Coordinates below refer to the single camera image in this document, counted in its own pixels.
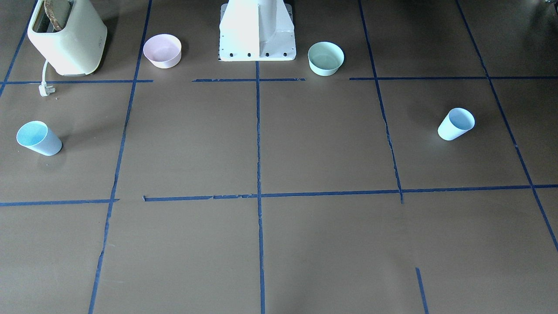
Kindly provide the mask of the light blue cup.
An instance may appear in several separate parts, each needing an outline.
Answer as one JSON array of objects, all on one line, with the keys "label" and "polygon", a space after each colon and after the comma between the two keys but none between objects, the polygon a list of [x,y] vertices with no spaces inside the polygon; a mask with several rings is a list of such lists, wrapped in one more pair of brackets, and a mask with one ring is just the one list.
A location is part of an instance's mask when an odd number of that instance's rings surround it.
[{"label": "light blue cup", "polygon": [[42,121],[24,124],[16,134],[19,145],[44,156],[56,155],[62,149],[62,141]]},{"label": "light blue cup", "polygon": [[451,141],[470,131],[476,125],[476,119],[466,109],[451,109],[438,127],[438,136]]}]

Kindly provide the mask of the mint green bowl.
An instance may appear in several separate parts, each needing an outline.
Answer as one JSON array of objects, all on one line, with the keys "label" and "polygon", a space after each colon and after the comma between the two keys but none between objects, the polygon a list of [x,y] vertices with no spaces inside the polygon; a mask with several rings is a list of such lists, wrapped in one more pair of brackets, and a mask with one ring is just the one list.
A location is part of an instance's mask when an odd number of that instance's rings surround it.
[{"label": "mint green bowl", "polygon": [[336,73],[345,60],[341,47],[328,41],[313,44],[309,48],[307,56],[312,72],[323,77]]}]

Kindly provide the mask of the pink bowl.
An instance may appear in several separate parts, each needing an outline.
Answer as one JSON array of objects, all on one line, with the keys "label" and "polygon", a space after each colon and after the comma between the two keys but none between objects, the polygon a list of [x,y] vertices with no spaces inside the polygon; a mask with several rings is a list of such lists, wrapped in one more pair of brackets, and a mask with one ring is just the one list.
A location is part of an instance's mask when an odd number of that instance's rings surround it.
[{"label": "pink bowl", "polygon": [[160,69],[176,66],[182,57],[182,43],[172,34],[156,34],[149,38],[143,48],[143,55]]}]

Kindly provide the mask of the cream toaster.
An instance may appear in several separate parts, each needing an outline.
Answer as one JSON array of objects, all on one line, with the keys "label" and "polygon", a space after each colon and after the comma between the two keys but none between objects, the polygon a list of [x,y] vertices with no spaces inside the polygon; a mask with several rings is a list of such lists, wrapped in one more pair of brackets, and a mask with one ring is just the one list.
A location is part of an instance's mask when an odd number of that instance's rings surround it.
[{"label": "cream toaster", "polygon": [[98,68],[107,28],[89,0],[68,0],[65,26],[56,31],[39,0],[27,28],[27,36],[56,72],[82,77]]}]

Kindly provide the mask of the toast slice in toaster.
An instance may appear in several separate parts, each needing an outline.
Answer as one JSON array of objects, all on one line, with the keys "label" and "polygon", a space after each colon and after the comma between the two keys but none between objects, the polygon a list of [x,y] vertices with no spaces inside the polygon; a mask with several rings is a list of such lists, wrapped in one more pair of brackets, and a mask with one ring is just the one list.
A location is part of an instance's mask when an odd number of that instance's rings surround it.
[{"label": "toast slice in toaster", "polygon": [[54,31],[61,31],[62,26],[58,16],[60,15],[60,10],[64,10],[65,5],[59,3],[59,0],[44,0],[44,12],[46,13],[50,24]]}]

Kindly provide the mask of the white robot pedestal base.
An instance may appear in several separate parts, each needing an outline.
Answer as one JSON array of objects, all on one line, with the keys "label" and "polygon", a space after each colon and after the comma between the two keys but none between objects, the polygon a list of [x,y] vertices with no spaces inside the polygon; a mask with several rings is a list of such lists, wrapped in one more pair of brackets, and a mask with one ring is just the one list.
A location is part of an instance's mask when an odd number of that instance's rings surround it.
[{"label": "white robot pedestal base", "polygon": [[293,8],[283,0],[230,0],[221,5],[219,31],[221,61],[296,58]]}]

